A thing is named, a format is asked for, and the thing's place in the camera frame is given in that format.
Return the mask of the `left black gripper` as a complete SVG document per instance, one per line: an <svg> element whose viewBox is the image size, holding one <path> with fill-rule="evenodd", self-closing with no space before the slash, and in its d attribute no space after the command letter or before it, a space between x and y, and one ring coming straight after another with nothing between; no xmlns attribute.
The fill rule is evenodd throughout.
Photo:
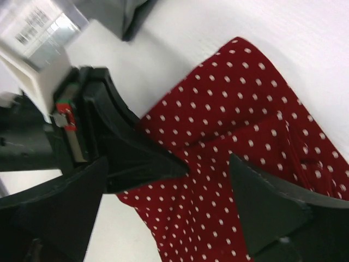
<svg viewBox="0 0 349 262"><path fill-rule="evenodd" d="M102 122L93 105L108 84L107 68L73 68L52 95L48 121L25 93L1 108L1 171L108 168Z"/></svg>

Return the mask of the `grey pleated skirt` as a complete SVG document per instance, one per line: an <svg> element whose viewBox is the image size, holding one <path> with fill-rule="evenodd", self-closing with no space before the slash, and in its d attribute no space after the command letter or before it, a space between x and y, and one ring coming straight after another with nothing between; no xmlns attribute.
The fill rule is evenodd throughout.
<svg viewBox="0 0 349 262"><path fill-rule="evenodd" d="M122 41L130 41L157 3L154 0L75 1L88 20L96 20Z"/></svg>

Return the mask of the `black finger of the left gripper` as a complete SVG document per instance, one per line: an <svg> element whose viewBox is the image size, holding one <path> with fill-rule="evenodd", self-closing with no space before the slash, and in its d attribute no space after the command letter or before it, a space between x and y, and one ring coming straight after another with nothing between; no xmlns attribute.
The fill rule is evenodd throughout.
<svg viewBox="0 0 349 262"><path fill-rule="evenodd" d="M119 95L107 68L82 67L82 122L93 157L106 157L105 192L120 193L184 176L189 168L170 150L137 130L140 119Z"/></svg>

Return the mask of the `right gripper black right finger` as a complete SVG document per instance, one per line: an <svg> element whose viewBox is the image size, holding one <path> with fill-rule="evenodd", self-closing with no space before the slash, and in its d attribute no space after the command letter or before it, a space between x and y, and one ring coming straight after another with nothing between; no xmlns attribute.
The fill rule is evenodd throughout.
<svg viewBox="0 0 349 262"><path fill-rule="evenodd" d="M230 178L254 261L348 261L348 201L296 186L235 154Z"/></svg>

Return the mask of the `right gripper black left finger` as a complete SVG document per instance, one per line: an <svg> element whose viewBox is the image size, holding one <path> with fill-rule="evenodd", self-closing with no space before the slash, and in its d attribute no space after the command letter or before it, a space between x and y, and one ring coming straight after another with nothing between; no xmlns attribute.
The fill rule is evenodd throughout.
<svg viewBox="0 0 349 262"><path fill-rule="evenodd" d="M1 198L1 261L83 261L108 170L102 157Z"/></svg>

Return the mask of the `red polka dot skirt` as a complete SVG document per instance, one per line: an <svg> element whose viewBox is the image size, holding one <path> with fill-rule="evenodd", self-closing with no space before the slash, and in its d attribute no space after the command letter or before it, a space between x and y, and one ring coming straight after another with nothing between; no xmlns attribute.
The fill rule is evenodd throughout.
<svg viewBox="0 0 349 262"><path fill-rule="evenodd" d="M162 261L250 261L228 176L230 154L316 193L348 199L348 163L272 62L236 37L198 65L137 129L189 172L118 195Z"/></svg>

